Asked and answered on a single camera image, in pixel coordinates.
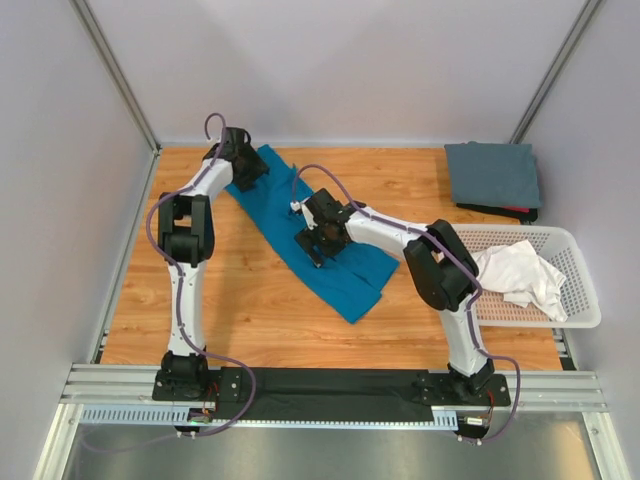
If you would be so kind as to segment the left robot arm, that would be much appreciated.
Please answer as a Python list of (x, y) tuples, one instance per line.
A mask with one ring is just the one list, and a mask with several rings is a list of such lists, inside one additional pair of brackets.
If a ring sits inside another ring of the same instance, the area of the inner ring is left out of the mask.
[(212, 202), (228, 186), (245, 192), (269, 167), (243, 128), (226, 127), (197, 173), (163, 193), (149, 215), (157, 218), (152, 245), (168, 264), (171, 333), (156, 374), (156, 401), (205, 401), (213, 388), (202, 329), (204, 274), (215, 246)]

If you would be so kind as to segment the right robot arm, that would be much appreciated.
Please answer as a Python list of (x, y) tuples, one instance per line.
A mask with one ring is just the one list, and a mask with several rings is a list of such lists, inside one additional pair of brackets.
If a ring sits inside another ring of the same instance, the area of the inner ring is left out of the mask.
[(290, 208), (305, 222), (295, 240), (318, 268), (355, 244), (404, 260), (419, 297), (438, 312), (444, 328), (452, 395), (466, 404), (484, 395), (495, 368), (474, 320), (478, 267), (450, 223), (402, 221), (361, 202), (341, 204), (325, 189)]

